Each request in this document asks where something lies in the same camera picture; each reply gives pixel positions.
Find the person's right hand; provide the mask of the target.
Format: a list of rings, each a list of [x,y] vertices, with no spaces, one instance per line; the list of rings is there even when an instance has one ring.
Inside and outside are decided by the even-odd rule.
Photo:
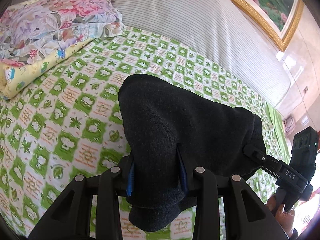
[[[268,199],[266,203],[266,207],[270,211],[273,211],[276,208],[276,204],[276,195],[272,194],[272,196]],[[289,238],[294,239],[298,235],[298,233],[293,227],[293,223],[295,220],[294,210],[291,210],[291,212],[288,213],[285,211],[285,205],[281,204],[276,211],[275,218],[277,222],[281,225],[281,227],[284,229]]]

